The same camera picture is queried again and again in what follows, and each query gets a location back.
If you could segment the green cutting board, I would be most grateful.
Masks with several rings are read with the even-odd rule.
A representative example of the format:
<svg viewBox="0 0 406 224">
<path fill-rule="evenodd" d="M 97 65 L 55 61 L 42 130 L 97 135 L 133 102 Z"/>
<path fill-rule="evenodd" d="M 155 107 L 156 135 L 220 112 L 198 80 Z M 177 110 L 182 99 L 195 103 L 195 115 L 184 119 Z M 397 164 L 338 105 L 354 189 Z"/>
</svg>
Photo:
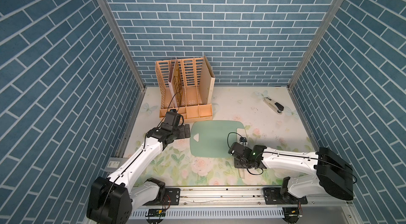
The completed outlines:
<svg viewBox="0 0 406 224">
<path fill-rule="evenodd" d="M 229 158 L 229 147 L 246 136 L 243 123 L 232 120 L 195 122 L 190 132 L 190 151 L 195 157 Z"/>
</svg>

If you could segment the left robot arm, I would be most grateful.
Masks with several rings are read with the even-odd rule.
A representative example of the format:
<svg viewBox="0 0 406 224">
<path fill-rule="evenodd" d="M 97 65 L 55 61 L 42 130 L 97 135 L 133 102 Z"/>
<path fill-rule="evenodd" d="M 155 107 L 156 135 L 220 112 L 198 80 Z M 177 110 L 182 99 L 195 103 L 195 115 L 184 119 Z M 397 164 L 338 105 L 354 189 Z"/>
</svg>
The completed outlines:
<svg viewBox="0 0 406 224">
<path fill-rule="evenodd" d="M 147 166 L 177 139 L 190 137 L 190 125 L 162 124 L 149 130 L 145 143 L 115 172 L 98 177 L 91 186 L 86 217 L 98 224 L 124 224 L 133 210 L 152 203 L 162 205 L 165 183 L 150 178 L 134 187 Z"/>
</svg>

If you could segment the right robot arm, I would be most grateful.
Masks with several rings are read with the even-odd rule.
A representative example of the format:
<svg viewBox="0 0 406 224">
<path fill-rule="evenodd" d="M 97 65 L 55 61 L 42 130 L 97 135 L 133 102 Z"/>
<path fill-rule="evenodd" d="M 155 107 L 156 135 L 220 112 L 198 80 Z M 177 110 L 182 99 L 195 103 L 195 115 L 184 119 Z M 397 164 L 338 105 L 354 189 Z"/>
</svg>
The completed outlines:
<svg viewBox="0 0 406 224">
<path fill-rule="evenodd" d="M 302 173 L 301 177 L 283 178 L 280 189 L 263 190 L 266 204 L 306 204 L 308 195 L 328 194 L 352 201 L 355 176 L 352 166 L 328 148 L 316 152 L 290 152 L 256 145 L 252 149 L 233 143 L 228 153 L 237 169 L 284 169 Z"/>
</svg>

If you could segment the right circuit board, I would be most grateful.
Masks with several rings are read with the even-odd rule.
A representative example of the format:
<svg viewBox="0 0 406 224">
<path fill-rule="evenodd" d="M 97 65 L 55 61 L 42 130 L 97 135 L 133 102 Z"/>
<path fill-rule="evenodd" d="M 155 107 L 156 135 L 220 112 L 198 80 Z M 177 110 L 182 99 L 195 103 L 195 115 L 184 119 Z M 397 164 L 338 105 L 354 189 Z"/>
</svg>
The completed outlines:
<svg viewBox="0 0 406 224">
<path fill-rule="evenodd" d="M 299 208 L 294 208 L 294 207 L 286 207 L 282 208 L 283 210 L 283 218 L 282 220 L 285 221 L 288 224 L 296 224 L 301 216 Z"/>
</svg>

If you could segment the circuit board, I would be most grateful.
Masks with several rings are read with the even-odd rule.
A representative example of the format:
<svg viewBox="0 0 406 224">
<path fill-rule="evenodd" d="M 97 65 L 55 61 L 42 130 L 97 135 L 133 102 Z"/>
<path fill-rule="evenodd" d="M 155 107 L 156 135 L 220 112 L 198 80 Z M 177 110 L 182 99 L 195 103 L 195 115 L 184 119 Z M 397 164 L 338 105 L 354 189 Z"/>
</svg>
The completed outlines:
<svg viewBox="0 0 406 224">
<path fill-rule="evenodd" d="M 294 208 L 294 207 L 286 207 L 282 208 L 283 210 L 283 218 L 282 220 L 285 221 L 288 224 L 296 224 L 301 216 L 299 208 Z"/>
<path fill-rule="evenodd" d="M 166 209 L 149 209 L 145 215 L 148 224 L 160 224 L 166 217 Z"/>
</svg>

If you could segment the left circuit board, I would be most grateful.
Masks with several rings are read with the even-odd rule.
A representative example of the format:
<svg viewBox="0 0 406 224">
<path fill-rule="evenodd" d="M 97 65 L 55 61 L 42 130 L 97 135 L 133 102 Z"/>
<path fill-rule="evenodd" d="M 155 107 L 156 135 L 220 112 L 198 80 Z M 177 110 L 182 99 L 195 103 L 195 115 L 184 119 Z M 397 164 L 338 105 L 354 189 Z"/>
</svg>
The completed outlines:
<svg viewBox="0 0 406 224">
<path fill-rule="evenodd" d="M 149 209 L 145 215 L 148 224 L 160 224 L 166 217 L 166 209 Z"/>
</svg>

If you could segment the peach desk file organizer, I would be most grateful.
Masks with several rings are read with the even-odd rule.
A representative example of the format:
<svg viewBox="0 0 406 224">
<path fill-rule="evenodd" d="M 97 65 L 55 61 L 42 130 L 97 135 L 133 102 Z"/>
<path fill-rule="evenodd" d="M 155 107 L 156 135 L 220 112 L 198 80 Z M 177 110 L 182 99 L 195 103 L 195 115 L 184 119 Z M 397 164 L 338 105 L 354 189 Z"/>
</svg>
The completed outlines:
<svg viewBox="0 0 406 224">
<path fill-rule="evenodd" d="M 155 74 L 161 93 L 159 117 L 163 118 L 168 110 L 176 109 L 184 117 L 185 123 L 212 120 L 211 99 L 215 75 L 207 57 L 177 59 L 182 81 L 182 100 L 178 108 L 172 104 L 173 97 L 168 86 L 171 60 L 155 62 Z"/>
</svg>

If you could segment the floral table mat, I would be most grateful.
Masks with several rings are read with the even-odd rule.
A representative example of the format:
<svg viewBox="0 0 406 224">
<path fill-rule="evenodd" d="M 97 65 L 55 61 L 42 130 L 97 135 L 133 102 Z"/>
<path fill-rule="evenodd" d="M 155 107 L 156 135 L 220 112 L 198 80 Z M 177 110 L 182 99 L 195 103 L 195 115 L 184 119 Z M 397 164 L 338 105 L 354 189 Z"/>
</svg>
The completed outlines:
<svg viewBox="0 0 406 224">
<path fill-rule="evenodd" d="M 269 97 L 284 106 L 282 114 L 265 102 Z M 215 87 L 212 101 L 214 120 L 243 123 L 249 147 L 265 145 L 277 150 L 312 152 L 314 147 L 284 87 Z M 130 157 L 141 146 L 145 133 L 160 121 L 161 93 L 158 87 L 148 87 L 138 115 L 133 123 L 123 157 Z M 287 176 L 297 172 L 284 169 L 250 170 L 245 179 L 234 167 L 232 157 L 203 158 L 190 152 L 188 139 L 177 140 L 156 157 L 137 180 L 141 185 L 156 178 L 167 186 L 255 186 L 280 185 Z"/>
</svg>

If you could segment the brown book in organizer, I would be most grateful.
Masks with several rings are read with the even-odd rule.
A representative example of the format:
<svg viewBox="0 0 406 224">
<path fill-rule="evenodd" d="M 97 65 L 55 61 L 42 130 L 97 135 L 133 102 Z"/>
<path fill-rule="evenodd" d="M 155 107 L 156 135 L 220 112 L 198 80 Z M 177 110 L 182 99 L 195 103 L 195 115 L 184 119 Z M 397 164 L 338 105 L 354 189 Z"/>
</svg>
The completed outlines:
<svg viewBox="0 0 406 224">
<path fill-rule="evenodd" d="M 168 86 L 173 97 L 172 104 L 178 108 L 182 100 L 182 81 L 179 67 L 179 60 L 171 60 L 170 71 L 168 76 Z"/>
</svg>

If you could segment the white black stapler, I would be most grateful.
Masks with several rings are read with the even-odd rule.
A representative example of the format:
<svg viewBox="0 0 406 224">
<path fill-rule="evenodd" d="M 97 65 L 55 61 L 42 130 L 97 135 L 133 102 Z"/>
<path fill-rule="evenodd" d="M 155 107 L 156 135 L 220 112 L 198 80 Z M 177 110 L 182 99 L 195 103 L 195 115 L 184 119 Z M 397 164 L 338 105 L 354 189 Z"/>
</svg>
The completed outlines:
<svg viewBox="0 0 406 224">
<path fill-rule="evenodd" d="M 273 99 L 269 97 L 264 98 L 264 102 L 276 113 L 282 114 L 284 111 L 284 106 L 281 105 L 279 102 L 274 101 Z"/>
</svg>

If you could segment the clear plastic box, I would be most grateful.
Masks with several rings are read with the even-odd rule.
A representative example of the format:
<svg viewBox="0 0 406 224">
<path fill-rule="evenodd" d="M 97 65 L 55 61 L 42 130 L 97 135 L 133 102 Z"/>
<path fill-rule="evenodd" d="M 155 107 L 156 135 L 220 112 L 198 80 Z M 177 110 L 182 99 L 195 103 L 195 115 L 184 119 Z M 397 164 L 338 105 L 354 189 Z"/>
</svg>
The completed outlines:
<svg viewBox="0 0 406 224">
<path fill-rule="evenodd" d="M 126 161 L 126 159 L 118 157 L 110 157 L 104 168 L 104 171 L 107 173 L 115 172 L 118 168 L 122 166 L 123 161 Z"/>
</svg>

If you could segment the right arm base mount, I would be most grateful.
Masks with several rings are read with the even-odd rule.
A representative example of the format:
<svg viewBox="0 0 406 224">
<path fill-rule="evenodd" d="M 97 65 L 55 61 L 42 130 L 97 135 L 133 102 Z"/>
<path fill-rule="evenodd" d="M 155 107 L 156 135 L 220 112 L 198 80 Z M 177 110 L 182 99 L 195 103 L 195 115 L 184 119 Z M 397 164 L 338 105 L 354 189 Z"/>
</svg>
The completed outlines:
<svg viewBox="0 0 406 224">
<path fill-rule="evenodd" d="M 288 192 L 281 192 L 282 188 L 267 187 L 263 188 L 263 195 L 266 205 L 306 205 L 306 197 L 296 198 Z"/>
</svg>

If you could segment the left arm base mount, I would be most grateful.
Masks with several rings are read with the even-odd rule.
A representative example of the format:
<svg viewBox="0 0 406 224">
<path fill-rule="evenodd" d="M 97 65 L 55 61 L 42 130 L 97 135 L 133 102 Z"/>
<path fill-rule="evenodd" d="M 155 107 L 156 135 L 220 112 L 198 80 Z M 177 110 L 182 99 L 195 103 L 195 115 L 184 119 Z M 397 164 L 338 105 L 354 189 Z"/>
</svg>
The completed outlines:
<svg viewBox="0 0 406 224">
<path fill-rule="evenodd" d="M 144 206 L 178 206 L 180 200 L 180 188 L 160 189 L 157 197 L 143 204 Z"/>
</svg>

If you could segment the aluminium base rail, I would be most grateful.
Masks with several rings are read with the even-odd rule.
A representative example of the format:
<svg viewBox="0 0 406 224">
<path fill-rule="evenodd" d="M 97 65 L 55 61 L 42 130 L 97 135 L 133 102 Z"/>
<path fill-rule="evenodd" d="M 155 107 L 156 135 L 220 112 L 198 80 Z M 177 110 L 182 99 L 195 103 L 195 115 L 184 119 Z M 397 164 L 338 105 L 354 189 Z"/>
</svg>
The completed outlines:
<svg viewBox="0 0 406 224">
<path fill-rule="evenodd" d="M 260 186 L 251 187 L 181 187 L 178 206 L 141 206 L 130 214 L 125 224 L 141 221 L 148 224 L 145 218 L 149 209 L 170 208 L 265 208 L 265 207 L 294 207 L 299 208 L 301 216 L 297 224 L 360 224 L 360 215 L 354 205 L 349 201 L 341 201 L 326 194 L 307 196 L 306 205 L 266 205 Z M 241 220 L 247 224 L 266 224 L 268 219 L 203 219 L 207 224 L 227 220 L 231 224 Z M 287 224 L 282 218 L 275 218 L 283 224 Z M 183 219 L 164 219 L 161 224 L 170 221 L 181 222 Z M 190 223 L 196 223 L 200 219 L 186 219 Z"/>
</svg>

